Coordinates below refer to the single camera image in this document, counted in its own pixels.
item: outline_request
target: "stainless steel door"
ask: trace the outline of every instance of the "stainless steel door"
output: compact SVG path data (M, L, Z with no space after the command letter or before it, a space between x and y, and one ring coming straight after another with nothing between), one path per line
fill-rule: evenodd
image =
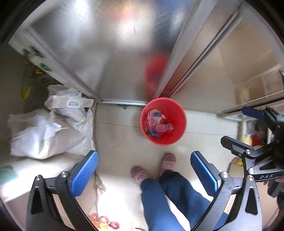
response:
M167 97L173 92L174 88L179 84L183 76L194 65L228 20L234 15L238 6L239 2L234 0L221 0L217 2L184 55L182 61L173 73L171 79L165 86L161 96Z
M193 0L64 0L29 29L97 97L148 102Z
M284 64L283 45L251 6L243 3L239 20L216 43L198 68L184 76L182 71L177 73L183 81L170 97L186 109L214 113L237 111L244 105L256 106L284 97L278 72ZM198 48L197 41L189 52Z

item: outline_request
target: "pink slipper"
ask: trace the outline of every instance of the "pink slipper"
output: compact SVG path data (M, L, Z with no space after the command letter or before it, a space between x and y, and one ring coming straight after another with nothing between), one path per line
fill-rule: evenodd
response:
M159 177L164 173L166 170L174 171L176 167L176 156L170 152L166 153L162 158L160 169L159 169Z
M135 166L131 172L130 172L130 175L131 175L131 178L132 180L138 185L140 186L141 183L148 179L148 178L151 178L148 174L148 172L141 168L140 166Z

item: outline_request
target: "cloth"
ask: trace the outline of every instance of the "cloth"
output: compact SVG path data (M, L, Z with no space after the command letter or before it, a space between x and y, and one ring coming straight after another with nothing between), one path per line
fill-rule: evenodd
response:
M193 227L204 214L210 201L196 192L191 184L178 172L167 170L159 178L146 179L141 184L144 216L149 231L184 231L171 212L165 195L189 220ZM215 229L221 227L228 214L223 213Z

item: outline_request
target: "tile floor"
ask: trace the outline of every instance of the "tile floor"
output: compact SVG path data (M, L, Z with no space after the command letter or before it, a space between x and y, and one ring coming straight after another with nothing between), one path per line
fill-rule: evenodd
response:
M117 105L99 104L94 120L96 150L100 155L96 171L106 186L98 210L100 215L118 221L122 230L129 222L147 228L140 188L130 178L133 166L140 165L156 177L161 157L165 152L173 152L177 158L176 170L190 181L195 190L212 200L190 165L190 154L199 150L219 171L227 170L234 157L221 146L220 139L224 135L236 138L236 122L220 119L214 114L186 111L187 128L183 137L173 145L158 146L141 132L142 109L129 106L124 110ZM169 204L184 229L190 230L185 217L171 202Z

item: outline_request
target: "red bucket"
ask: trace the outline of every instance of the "red bucket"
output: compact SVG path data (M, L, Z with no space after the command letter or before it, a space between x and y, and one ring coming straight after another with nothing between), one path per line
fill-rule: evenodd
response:
M148 136L145 132L145 119L149 111L157 109L173 124L173 131L164 133L160 137ZM184 134L186 116L182 106L171 98L157 98L149 102L143 109L140 117L140 126L144 136L157 145L171 145L177 142Z

